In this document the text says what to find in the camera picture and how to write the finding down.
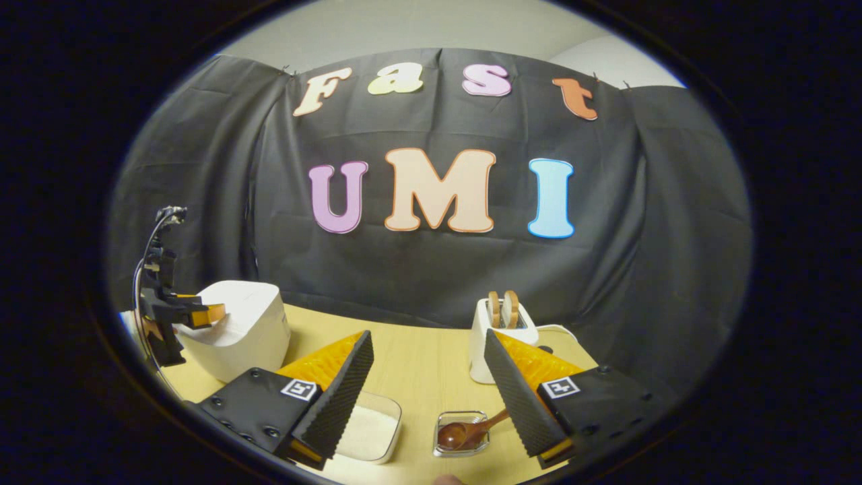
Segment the pink letter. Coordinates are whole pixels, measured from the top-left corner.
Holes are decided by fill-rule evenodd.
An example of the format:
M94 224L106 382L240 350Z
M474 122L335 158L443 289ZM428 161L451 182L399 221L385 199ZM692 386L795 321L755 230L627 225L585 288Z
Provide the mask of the pink letter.
M461 86L473 96L505 96L512 91L512 85L503 79L508 75L501 66L473 64L464 68L464 77L468 80Z

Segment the white wall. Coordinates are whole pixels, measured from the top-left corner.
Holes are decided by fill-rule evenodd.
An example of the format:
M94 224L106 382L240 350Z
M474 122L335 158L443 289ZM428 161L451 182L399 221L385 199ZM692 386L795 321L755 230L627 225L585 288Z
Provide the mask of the white wall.
M549 60L608 32L541 0L320 0L222 50L305 72L340 60L418 47L465 47Z
M596 73L603 82L620 89L648 85L685 87L679 79L641 52L613 35L577 44L549 59L554 64L585 74Z

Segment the container of white powder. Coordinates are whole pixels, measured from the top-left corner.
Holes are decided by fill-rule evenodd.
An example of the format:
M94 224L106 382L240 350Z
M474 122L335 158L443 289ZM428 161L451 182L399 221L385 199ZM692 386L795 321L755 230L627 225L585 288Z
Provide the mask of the container of white powder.
M401 431L401 407L394 400L359 393L335 453L369 463L386 463Z

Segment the orange letter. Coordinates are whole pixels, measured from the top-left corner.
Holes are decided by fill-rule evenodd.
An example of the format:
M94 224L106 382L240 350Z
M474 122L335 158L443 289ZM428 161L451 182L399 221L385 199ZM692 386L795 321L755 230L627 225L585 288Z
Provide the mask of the orange letter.
M329 98L335 92L335 87L338 85L339 79L347 79L353 69L345 67L338 71L327 72L320 76L315 76L309 79L309 89L305 92L305 97L299 106L293 110L293 116L300 117L313 113L323 106L320 102L320 97Z
M587 103L584 98L592 99L592 93L581 87L575 79L554 79L553 84L559 86L563 90L563 103L578 117L585 120L594 120L598 118L596 110L587 108Z
M484 150L464 150L455 157L446 177L440 180L431 160L420 148L399 148L386 154L395 168L392 215L384 225L390 230L415 230L413 197L432 229L437 229L455 200L449 228L458 232L488 232L494 221L488 217L488 174L495 156Z

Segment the small glass dish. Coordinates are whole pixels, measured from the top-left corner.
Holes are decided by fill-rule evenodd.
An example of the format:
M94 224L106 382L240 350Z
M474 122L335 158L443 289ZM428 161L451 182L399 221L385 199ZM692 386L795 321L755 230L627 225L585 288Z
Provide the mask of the small glass dish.
M470 450L447 451L440 447L437 443L437 434L440 429L450 423L480 423L488 419L488 416L481 411L446 411L437 417L437 426L434 428L434 456L435 457L472 457L488 447L490 443L490 433L486 432L482 441L476 448Z

